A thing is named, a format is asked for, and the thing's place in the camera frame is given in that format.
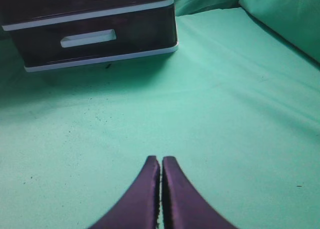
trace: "drawer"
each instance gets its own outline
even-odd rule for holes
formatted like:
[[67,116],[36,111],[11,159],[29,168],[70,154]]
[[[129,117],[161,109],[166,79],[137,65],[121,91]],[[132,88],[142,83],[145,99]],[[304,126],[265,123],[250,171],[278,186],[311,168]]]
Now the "drawer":
[[[170,52],[178,42],[173,4],[14,30],[10,34],[25,67],[44,70],[136,57],[128,56],[131,54],[152,55],[143,52]],[[83,60],[89,63],[72,63]]]
[[166,0],[0,0],[0,25],[20,24],[162,1]]

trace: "green bed sheet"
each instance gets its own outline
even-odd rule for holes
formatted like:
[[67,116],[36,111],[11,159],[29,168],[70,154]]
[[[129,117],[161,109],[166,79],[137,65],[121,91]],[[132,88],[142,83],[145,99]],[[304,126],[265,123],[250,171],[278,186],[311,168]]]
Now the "green bed sheet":
[[241,8],[177,26],[176,53],[109,68],[26,73],[0,42],[0,228],[87,228],[148,155],[240,229],[319,227],[319,65]]

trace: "drawer handle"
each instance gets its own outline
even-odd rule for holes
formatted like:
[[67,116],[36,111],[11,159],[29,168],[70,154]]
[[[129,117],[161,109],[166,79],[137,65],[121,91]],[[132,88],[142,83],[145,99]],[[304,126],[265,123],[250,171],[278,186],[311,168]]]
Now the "drawer handle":
[[110,29],[79,35],[66,36],[61,40],[60,43],[63,48],[71,48],[94,43],[109,42],[115,39],[117,39],[115,30]]

